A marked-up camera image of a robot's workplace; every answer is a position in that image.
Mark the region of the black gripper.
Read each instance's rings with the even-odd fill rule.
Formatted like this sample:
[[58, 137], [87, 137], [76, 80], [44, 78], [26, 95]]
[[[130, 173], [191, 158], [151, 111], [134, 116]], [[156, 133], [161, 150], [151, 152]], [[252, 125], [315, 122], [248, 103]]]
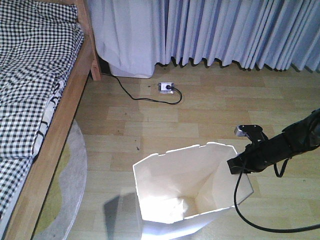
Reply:
[[245, 147], [245, 151], [227, 161], [232, 175], [259, 173], [274, 164], [278, 145], [272, 141], [259, 141]]

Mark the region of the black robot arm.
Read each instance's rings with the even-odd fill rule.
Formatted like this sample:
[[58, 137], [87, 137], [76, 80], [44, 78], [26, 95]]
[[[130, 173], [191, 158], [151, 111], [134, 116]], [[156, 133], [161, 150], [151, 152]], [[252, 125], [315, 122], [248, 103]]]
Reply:
[[268, 138], [259, 125], [238, 125], [234, 133], [247, 137], [251, 143], [244, 152], [227, 161], [232, 175], [259, 173], [273, 165], [276, 176], [281, 178], [292, 157], [320, 146], [320, 110], [314, 110], [272, 138]]

